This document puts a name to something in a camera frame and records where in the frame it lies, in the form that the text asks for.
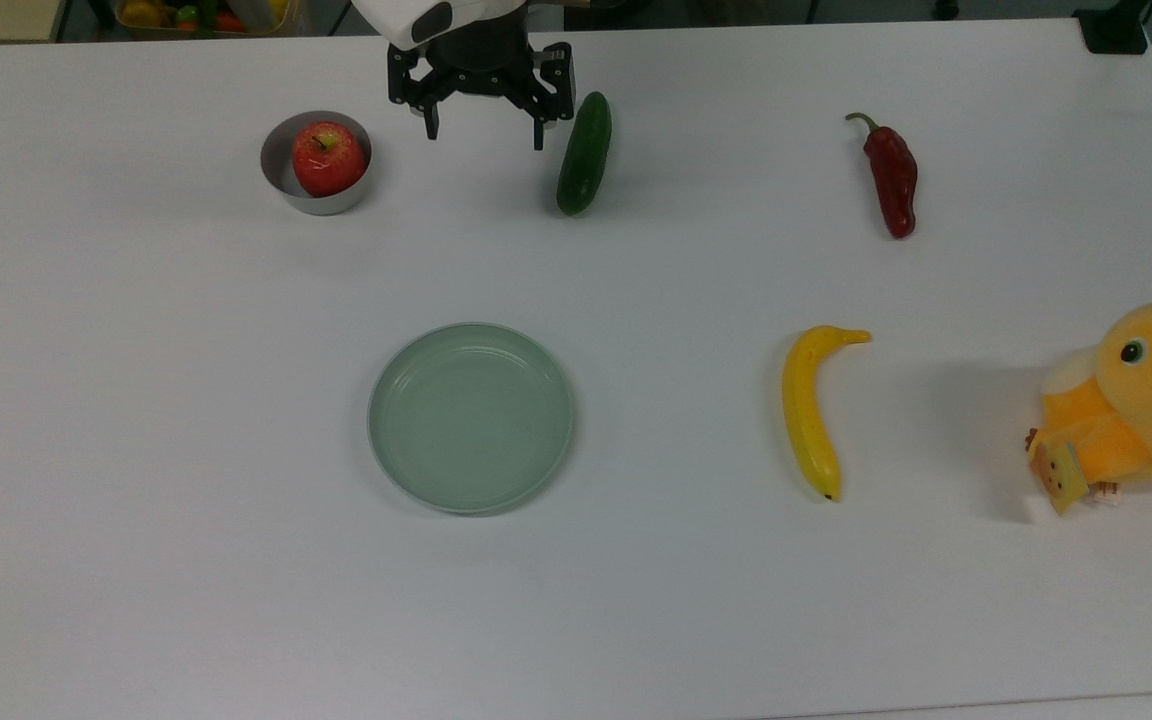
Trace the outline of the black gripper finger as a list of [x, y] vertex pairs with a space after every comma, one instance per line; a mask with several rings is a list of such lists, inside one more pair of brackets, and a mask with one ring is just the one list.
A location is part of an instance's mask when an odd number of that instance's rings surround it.
[[440, 129], [439, 104], [442, 96], [439, 94], [439, 74], [430, 70], [417, 78], [415, 71], [419, 68], [422, 51], [399, 50], [396, 45], [391, 45], [387, 50], [387, 78], [388, 97], [393, 104], [406, 106], [419, 115], [424, 123], [429, 141], [435, 141]]
[[548, 129], [575, 115], [573, 46], [556, 41], [543, 50], [526, 46], [521, 109], [532, 120], [532, 149], [541, 151]]

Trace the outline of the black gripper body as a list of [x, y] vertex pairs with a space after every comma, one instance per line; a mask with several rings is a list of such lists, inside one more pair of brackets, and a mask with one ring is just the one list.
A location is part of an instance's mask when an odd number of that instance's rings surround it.
[[548, 113], [550, 94], [535, 76], [526, 14], [452, 29], [424, 46], [430, 71], [416, 83], [414, 109], [430, 113], [454, 92], [506, 97], [526, 113]]

